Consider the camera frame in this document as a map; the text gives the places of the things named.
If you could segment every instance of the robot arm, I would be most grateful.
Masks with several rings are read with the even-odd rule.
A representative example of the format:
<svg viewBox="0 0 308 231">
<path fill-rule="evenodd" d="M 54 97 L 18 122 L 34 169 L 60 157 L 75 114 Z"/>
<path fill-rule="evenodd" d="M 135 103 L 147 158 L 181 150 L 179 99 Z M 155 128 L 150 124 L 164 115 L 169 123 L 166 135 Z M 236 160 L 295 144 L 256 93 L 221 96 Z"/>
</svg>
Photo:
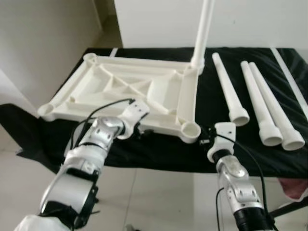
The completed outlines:
<svg viewBox="0 0 308 231">
<path fill-rule="evenodd" d="M 39 216 L 30 215 L 15 231 L 65 231 L 84 227 L 97 201 L 96 182 L 115 138 L 129 138 L 138 122 L 149 113 L 142 101 L 134 101 L 118 117 L 99 117 L 70 150 L 46 189 Z"/>
<path fill-rule="evenodd" d="M 235 140 L 235 124 L 231 122 L 215 124 L 215 133 Z M 270 231 L 269 224 L 260 198 L 249 181 L 247 170 L 233 155 L 233 142 L 215 136 L 207 158 L 216 164 L 222 180 L 236 225 L 240 231 Z"/>
</svg>

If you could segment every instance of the black tablecloth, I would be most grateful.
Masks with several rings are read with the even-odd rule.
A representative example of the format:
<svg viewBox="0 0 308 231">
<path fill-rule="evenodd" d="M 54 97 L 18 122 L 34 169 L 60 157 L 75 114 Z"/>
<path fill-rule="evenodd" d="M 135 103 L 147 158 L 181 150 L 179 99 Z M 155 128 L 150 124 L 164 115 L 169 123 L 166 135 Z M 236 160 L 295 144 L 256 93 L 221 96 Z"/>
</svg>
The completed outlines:
<svg viewBox="0 0 308 231">
<path fill-rule="evenodd" d="M 87 49 L 85 53 L 109 55 L 111 49 Z M 257 159 L 265 176 L 308 177 L 308 122 L 297 102 L 282 70 L 270 49 L 261 48 L 212 48 L 205 54 L 205 69 L 199 76 L 195 121 L 203 126 L 229 121 L 228 108 L 211 59 L 219 52 L 243 107 L 250 115 L 250 122 L 236 130 L 236 139 Z M 293 49 L 279 49 L 299 88 L 308 101 L 308 65 Z M 178 49 L 119 49 L 117 57 L 158 59 L 189 62 L 192 48 Z M 244 82 L 240 62 L 255 62 L 264 75 L 277 100 L 306 142 L 302 149 L 287 152 L 282 147 L 266 147 L 259 138 L 258 124 Z M 41 162 L 57 172 L 63 161 L 63 152 L 69 140 L 74 121 L 46 122 L 36 119 L 14 105 L 0 106 L 0 122 L 23 148 L 18 155 Z M 116 140 L 105 164 L 114 167 L 143 167 L 184 172 L 216 172 L 206 158 L 208 147 L 198 143 L 185 144 L 179 138 L 151 134 L 128 140 Z M 250 175 L 258 175 L 257 167 L 241 149 L 235 146 L 235 155 Z"/>
</svg>

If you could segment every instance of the white tube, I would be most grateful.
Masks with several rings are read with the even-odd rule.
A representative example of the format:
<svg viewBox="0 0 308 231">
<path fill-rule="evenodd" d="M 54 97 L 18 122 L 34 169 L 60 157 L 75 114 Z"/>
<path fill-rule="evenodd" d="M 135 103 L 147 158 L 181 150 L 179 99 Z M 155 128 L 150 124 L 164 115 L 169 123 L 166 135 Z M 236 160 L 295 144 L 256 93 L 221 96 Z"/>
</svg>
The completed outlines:
<svg viewBox="0 0 308 231">
<path fill-rule="evenodd" d="M 199 74 L 203 72 L 203 68 L 205 65 L 205 60 L 204 60 L 205 48 L 206 48 L 208 32 L 211 25 L 214 3 L 215 0 L 203 0 L 201 17 L 198 27 L 198 34 L 191 60 L 191 66 L 194 68 L 199 68 L 201 70 Z"/>
<path fill-rule="evenodd" d="M 212 58 L 228 105 L 230 121 L 236 124 L 236 126 L 243 126 L 249 122 L 249 115 L 237 97 L 219 54 L 214 53 Z"/>
<path fill-rule="evenodd" d="M 261 141 L 265 146 L 276 146 L 282 142 L 282 135 L 270 116 L 269 110 L 267 109 L 264 99 L 258 89 L 248 62 L 242 61 L 241 68 L 259 124 L 259 136 Z"/>
<path fill-rule="evenodd" d="M 266 83 L 264 77 L 260 73 L 255 63 L 249 64 L 254 78 L 257 82 L 257 85 L 261 91 L 261 94 L 265 100 L 265 103 L 270 111 L 271 116 L 273 117 L 275 124 L 279 127 L 282 136 L 283 142 L 282 147 L 284 150 L 291 151 L 296 150 L 305 145 L 305 141 L 301 134 L 294 129 L 287 115 L 281 108 L 279 102 L 271 91 L 270 87 Z"/>
</svg>

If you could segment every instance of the pink cloth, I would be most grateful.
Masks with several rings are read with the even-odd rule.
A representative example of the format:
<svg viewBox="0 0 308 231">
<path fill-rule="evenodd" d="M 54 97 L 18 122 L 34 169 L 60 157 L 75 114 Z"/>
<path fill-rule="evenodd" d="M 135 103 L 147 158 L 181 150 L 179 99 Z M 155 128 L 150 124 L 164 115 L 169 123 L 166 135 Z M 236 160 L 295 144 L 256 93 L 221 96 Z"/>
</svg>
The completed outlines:
<svg viewBox="0 0 308 231">
<path fill-rule="evenodd" d="M 278 178 L 284 194 L 293 201 L 301 201 L 308 195 L 308 179 Z"/>
</svg>

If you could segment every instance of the white plastic leg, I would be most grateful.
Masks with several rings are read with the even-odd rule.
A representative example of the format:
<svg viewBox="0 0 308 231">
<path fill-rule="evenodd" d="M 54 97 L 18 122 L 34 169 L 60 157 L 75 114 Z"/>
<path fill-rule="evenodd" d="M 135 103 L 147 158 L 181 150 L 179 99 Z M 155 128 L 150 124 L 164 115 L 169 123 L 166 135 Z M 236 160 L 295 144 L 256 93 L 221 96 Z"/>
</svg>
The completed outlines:
<svg viewBox="0 0 308 231">
<path fill-rule="evenodd" d="M 254 111 L 259 124 L 259 135 L 262 143 L 265 146 L 275 146 L 281 144 L 282 135 L 280 130 L 275 126 L 268 108 L 262 98 L 257 83 L 253 77 L 253 74 L 249 68 L 247 61 L 241 62 L 241 68 L 249 92 L 250 100 L 254 107 Z"/>
<path fill-rule="evenodd" d="M 282 133 L 282 147 L 287 151 L 296 150 L 303 147 L 305 145 L 303 137 L 292 126 L 290 120 L 281 108 L 273 92 L 270 90 L 268 84 L 266 83 L 256 64 L 250 63 L 249 66 L 261 91 L 261 94 L 266 102 L 266 105 L 270 111 L 270 114 L 273 117 L 275 124 L 279 127 Z"/>
<path fill-rule="evenodd" d="M 201 17 L 198 27 L 196 44 L 193 51 L 191 66 L 199 69 L 202 74 L 205 65 L 204 55 L 208 32 L 211 25 L 212 14 L 214 10 L 215 0 L 204 0 L 202 5 Z"/>
<path fill-rule="evenodd" d="M 235 123 L 236 126 L 243 126 L 249 122 L 249 115 L 247 111 L 242 107 L 239 98 L 233 88 L 228 73 L 221 61 L 218 53 L 212 55 L 219 81 L 227 101 L 229 109 L 230 121 Z"/>
</svg>

